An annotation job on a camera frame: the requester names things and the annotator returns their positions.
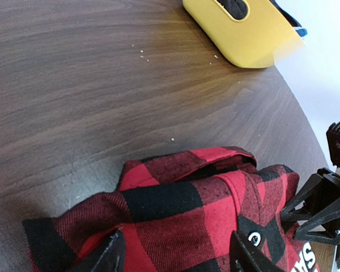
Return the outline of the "yellow plastic bin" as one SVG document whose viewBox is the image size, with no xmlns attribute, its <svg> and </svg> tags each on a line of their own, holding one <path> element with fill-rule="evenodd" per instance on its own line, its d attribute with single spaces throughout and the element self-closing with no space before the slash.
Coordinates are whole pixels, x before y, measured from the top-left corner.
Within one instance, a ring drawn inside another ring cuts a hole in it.
<svg viewBox="0 0 340 272">
<path fill-rule="evenodd" d="M 237 67 L 271 67 L 304 45 L 304 37 L 270 1 L 244 2 L 248 14 L 243 20 L 234 19 L 216 0 L 187 0 L 182 4 L 221 54 Z"/>
</svg>

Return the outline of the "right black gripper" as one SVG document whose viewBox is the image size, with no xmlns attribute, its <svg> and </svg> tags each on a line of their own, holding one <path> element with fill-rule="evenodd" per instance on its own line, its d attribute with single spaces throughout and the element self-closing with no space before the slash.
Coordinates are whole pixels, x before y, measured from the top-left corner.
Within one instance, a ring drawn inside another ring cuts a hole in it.
<svg viewBox="0 0 340 272">
<path fill-rule="evenodd" d="M 295 231 L 295 240 L 334 245 L 331 271 L 340 271 L 339 174 L 327 169 L 312 174 L 280 217 L 282 222 L 305 222 Z"/>
</svg>

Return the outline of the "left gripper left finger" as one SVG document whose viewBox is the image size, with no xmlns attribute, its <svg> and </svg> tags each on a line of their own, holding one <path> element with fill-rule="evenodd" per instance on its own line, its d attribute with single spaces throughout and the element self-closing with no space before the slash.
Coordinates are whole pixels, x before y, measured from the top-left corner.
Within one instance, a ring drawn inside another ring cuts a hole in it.
<svg viewBox="0 0 340 272">
<path fill-rule="evenodd" d="M 108 235 L 92 253 L 70 269 L 72 272 L 123 272 L 126 241 L 121 230 Z"/>
</svg>

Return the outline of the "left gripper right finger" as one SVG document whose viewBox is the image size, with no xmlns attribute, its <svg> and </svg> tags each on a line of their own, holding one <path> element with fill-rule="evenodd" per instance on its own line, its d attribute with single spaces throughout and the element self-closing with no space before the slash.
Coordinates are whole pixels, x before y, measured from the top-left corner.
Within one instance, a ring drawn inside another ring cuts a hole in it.
<svg viewBox="0 0 340 272">
<path fill-rule="evenodd" d="M 229 246 L 231 271 L 289 271 L 282 229 L 238 229 Z"/>
</svg>

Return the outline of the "red black plaid shirt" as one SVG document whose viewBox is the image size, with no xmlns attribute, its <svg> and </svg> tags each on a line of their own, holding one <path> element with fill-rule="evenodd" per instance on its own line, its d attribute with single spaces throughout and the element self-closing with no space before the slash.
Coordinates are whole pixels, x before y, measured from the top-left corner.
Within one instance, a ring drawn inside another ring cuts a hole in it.
<svg viewBox="0 0 340 272">
<path fill-rule="evenodd" d="M 214 147 L 132 160 L 118 188 L 56 218 L 23 222 L 34 271 L 70 271 L 112 232 L 126 241 L 124 271 L 230 271 L 235 230 L 284 230 L 289 271 L 318 271 L 310 243 L 280 213 L 299 175 L 257 169 L 242 148 Z"/>
</svg>

